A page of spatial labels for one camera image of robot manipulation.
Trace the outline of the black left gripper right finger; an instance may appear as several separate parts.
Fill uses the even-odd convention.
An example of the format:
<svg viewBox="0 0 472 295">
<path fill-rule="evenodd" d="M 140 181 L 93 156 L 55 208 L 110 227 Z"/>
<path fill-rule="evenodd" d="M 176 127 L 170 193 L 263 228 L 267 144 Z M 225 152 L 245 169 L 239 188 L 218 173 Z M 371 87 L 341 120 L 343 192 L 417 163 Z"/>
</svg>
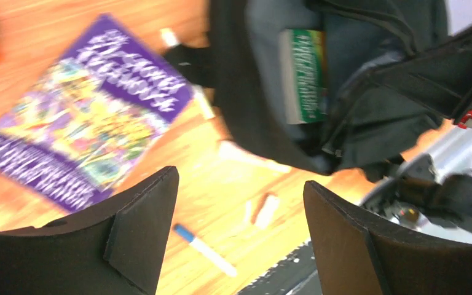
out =
<svg viewBox="0 0 472 295">
<path fill-rule="evenodd" d="M 315 181 L 303 199 L 324 294 L 472 294 L 472 244 L 401 227 Z"/>
</svg>

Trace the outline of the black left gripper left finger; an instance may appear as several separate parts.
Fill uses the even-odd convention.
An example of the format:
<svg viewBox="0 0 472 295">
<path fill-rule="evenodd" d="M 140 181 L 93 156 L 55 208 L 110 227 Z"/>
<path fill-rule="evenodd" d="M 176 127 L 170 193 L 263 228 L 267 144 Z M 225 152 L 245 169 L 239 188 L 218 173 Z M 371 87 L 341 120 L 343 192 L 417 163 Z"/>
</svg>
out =
<svg viewBox="0 0 472 295">
<path fill-rule="evenodd" d="M 42 227 L 0 232 L 0 294 L 154 294 L 178 185 L 167 166 Z"/>
</svg>

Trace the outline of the black student backpack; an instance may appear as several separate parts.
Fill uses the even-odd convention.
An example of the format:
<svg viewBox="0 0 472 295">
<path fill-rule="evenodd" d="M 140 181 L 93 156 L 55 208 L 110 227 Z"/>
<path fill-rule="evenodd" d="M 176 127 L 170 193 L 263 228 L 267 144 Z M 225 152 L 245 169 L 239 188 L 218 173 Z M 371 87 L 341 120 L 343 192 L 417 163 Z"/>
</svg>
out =
<svg viewBox="0 0 472 295">
<path fill-rule="evenodd" d="M 237 145 L 330 175 L 413 148 L 472 108 L 472 1 L 209 1 L 214 105 Z M 279 39 L 325 33 L 328 114 L 286 122 Z"/>
</svg>

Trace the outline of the green treehouse paperback book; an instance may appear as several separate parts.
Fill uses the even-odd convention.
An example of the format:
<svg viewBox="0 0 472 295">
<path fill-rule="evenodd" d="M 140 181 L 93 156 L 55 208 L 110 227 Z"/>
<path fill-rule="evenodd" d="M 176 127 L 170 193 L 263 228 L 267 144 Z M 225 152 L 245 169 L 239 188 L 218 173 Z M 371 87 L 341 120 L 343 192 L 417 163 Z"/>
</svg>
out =
<svg viewBox="0 0 472 295">
<path fill-rule="evenodd" d="M 322 122 L 328 114 L 328 71 L 325 33 L 286 29 L 279 39 L 286 122 Z"/>
</svg>

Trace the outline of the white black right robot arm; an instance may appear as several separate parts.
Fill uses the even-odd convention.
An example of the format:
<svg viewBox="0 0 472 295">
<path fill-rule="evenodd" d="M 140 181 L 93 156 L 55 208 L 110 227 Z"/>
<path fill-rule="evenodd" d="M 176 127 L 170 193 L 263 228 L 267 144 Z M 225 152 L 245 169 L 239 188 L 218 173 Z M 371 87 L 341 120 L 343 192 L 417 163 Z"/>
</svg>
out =
<svg viewBox="0 0 472 295">
<path fill-rule="evenodd" d="M 472 244 L 472 129 L 447 132 L 360 206 L 399 226 Z"/>
</svg>

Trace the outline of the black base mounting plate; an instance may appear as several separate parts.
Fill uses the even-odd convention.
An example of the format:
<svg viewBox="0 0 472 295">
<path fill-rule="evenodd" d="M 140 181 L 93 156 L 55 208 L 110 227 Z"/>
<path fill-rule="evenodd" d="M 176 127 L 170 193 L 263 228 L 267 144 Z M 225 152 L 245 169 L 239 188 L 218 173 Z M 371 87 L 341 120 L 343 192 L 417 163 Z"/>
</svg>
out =
<svg viewBox="0 0 472 295">
<path fill-rule="evenodd" d="M 300 244 L 237 294 L 322 295 L 311 240 Z"/>
</svg>

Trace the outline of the purple paperback book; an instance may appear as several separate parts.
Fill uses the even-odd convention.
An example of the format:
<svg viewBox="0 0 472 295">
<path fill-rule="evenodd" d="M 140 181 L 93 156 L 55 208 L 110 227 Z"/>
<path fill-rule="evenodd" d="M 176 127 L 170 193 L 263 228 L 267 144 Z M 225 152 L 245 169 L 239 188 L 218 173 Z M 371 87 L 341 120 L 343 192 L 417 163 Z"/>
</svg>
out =
<svg viewBox="0 0 472 295">
<path fill-rule="evenodd" d="M 0 118 L 0 174 L 75 213 L 112 196 L 193 96 L 109 14 Z"/>
</svg>

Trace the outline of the pink yellow highlighter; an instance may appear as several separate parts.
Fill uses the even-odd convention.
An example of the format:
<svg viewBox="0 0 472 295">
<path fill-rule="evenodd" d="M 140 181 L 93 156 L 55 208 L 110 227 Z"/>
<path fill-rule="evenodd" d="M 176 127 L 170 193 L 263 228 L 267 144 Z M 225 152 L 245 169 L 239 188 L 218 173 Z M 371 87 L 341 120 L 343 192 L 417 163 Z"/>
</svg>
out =
<svg viewBox="0 0 472 295">
<path fill-rule="evenodd" d="M 289 173 L 292 169 L 288 165 L 283 165 L 274 160 L 263 158 L 248 152 L 231 140 L 221 140 L 218 143 L 218 156 L 223 159 L 234 160 L 283 174 Z"/>
</svg>

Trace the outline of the white pencil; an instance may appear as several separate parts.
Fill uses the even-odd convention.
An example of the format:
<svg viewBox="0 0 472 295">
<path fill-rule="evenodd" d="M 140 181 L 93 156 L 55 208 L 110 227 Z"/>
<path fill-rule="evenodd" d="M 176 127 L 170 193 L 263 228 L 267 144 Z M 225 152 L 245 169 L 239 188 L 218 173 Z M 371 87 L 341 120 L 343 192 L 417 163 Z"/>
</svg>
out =
<svg viewBox="0 0 472 295">
<path fill-rule="evenodd" d="M 210 46 L 191 47 L 180 42 L 172 29 L 163 28 L 160 36 L 167 46 L 164 59 L 192 85 L 194 100 L 206 120 L 216 117 L 205 88 L 214 87 L 213 54 Z"/>
</svg>

